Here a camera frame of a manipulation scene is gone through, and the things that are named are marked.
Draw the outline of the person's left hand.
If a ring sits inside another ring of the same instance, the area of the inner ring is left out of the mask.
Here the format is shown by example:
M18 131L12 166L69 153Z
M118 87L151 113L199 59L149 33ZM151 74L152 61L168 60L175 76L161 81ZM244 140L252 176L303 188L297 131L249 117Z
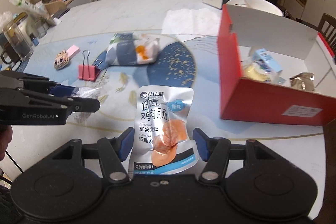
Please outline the person's left hand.
M5 157L5 152L13 138L13 128L7 125L1 125L0 129L0 161Z

